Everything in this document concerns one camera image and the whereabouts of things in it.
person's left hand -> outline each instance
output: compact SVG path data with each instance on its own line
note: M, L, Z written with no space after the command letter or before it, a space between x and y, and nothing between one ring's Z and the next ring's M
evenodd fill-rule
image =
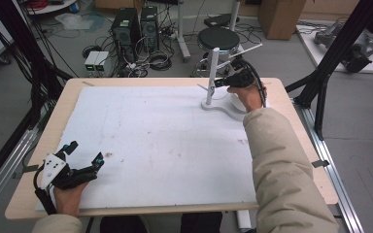
M55 196L56 209L59 214L78 216L80 214L81 194L88 183L82 183L72 189L62 190L55 187L53 195Z

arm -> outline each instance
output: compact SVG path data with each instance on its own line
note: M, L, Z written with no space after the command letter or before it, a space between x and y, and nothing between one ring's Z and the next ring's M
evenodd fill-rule
M32 233L79 233L82 230L82 223L77 216L79 215L79 206L81 195L87 183L78 185L72 189L61 190L55 188L53 194L56 200L56 209L58 215L46 216L39 219Z
M256 86L228 91L238 95L248 112L244 127L259 205L257 232L338 232L289 121L273 109L261 109Z

leg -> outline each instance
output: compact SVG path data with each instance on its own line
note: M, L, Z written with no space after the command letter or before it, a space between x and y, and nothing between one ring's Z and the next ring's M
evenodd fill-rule
M220 233L221 212L183 214L181 233Z

device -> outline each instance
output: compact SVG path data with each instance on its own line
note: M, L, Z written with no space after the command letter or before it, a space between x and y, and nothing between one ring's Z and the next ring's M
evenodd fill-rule
M204 23L207 24L209 27L214 27L214 26L227 26L229 22L231 21L231 14L224 14L220 15L217 17L210 17L210 18L205 18Z
M149 2L165 3L170 5L178 5L178 0L149 0Z
M38 169L33 184L35 194L44 206L48 215L56 214L56 208L50 196L50 184L62 190L74 188L97 178L97 173L104 165L104 156L99 152L92 160L91 165L83 169L71 169L66 163L66 155L71 154L78 147L77 142L64 145L57 153L49 153L44 164ZM38 186L38 176L43 171L41 186Z
M144 51L159 50L158 34L158 9L157 7L145 7L141 13L141 31L144 38Z
M135 8L119 8L111 26L119 59L133 63L138 60L141 30Z
M242 55L237 55L231 62L232 68L236 71L234 74L214 80L215 88L221 86L247 87L255 83L261 97L262 107L266 108L266 93L262 81L256 69L250 62L245 60Z
M108 51L99 51L94 63L96 76L107 77L111 74L111 58Z
M96 62L96 58L98 58L98 55L99 55L99 51L91 51L85 61L85 68L87 71L87 75L90 78L96 76L95 62Z
M328 49L335 41L335 38L338 36L343 26L343 22L336 21L332 26L326 28L326 30L317 32L314 43L317 45L323 44ZM372 62L369 60L369 56L372 54L373 39L369 38L364 32L361 32L352 47L341 60L341 64L345 66L348 72L357 73Z

round seat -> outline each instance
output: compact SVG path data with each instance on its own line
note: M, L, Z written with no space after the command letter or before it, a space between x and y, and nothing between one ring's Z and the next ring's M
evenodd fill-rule
M209 27L199 32L198 44L202 49L220 48L220 51L231 51L238 48L239 36L229 29Z

